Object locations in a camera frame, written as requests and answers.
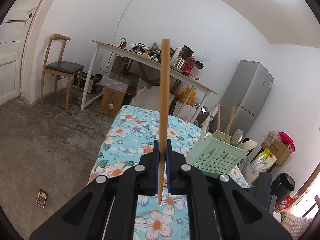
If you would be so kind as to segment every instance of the wooden chopstick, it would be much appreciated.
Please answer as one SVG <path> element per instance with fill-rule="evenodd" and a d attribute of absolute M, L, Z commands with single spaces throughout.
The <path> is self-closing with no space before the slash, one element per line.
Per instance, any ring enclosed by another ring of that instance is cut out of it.
<path fill-rule="evenodd" d="M 218 125 L 217 125 L 217 139 L 220 140 L 220 102 L 218 102 Z"/>
<path fill-rule="evenodd" d="M 159 125 L 159 170 L 158 170 L 158 205 L 162 202 L 164 182 L 164 163 L 167 149 L 168 103 L 170 88 L 170 40 L 163 39 L 161 47 L 160 73 L 160 125 Z"/>
<path fill-rule="evenodd" d="M 228 138 L 228 135 L 229 135 L 229 132 L 230 132 L 230 128 L 231 128 L 231 124 L 232 124 L 232 120 L 233 120 L 233 116 L 235 114 L 235 110 L 236 110 L 235 107 L 233 107 L 232 110 L 231 110 L 231 115 L 230 115 L 230 119 L 229 119 L 229 123 L 228 123 L 228 127 L 227 127 L 226 136 L 224 138 L 224 142 L 227 141 L 227 138 Z"/>

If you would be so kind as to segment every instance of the white door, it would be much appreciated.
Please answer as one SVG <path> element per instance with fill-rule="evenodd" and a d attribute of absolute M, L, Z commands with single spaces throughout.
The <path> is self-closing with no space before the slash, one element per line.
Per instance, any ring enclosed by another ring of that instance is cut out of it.
<path fill-rule="evenodd" d="M 0 25 L 0 105 L 20 94 L 26 36 L 41 0 L 16 0 Z"/>

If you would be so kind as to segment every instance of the ceiling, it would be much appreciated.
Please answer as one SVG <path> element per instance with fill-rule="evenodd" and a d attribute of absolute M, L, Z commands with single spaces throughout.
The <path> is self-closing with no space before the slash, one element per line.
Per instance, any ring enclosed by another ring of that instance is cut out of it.
<path fill-rule="evenodd" d="M 222 0 L 271 44 L 320 48 L 320 24 L 304 0 Z"/>

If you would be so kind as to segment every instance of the refrigerator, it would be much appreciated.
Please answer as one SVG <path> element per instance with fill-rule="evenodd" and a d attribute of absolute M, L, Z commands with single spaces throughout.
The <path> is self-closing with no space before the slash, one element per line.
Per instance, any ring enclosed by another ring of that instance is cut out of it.
<path fill-rule="evenodd" d="M 236 108 L 229 135 L 241 129 L 244 135 L 249 131 L 260 113 L 273 84 L 273 77 L 260 63 L 241 60 L 235 74 L 220 101 L 220 130 L 227 130 L 231 109 Z M 216 114 L 210 122 L 210 129 L 217 129 Z"/>

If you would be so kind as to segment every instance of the floral bedsheet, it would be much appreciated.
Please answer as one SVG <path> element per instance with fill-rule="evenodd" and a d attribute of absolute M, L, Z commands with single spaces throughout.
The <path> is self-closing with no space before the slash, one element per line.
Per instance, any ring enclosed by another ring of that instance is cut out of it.
<path fill-rule="evenodd" d="M 200 133 L 197 126 L 169 115 L 167 134 L 174 151 L 187 155 Z M 159 139 L 159 112 L 124 105 L 101 145 L 89 182 L 102 174 L 109 178 L 122 175 L 139 163 L 141 155 L 153 151 L 155 139 Z M 241 187 L 248 187 L 238 167 L 229 175 Z M 170 195 L 167 188 L 163 190 L 161 206 L 157 205 L 157 196 L 138 196 L 133 233 L 134 240 L 162 237 L 189 240 L 186 196 Z"/>

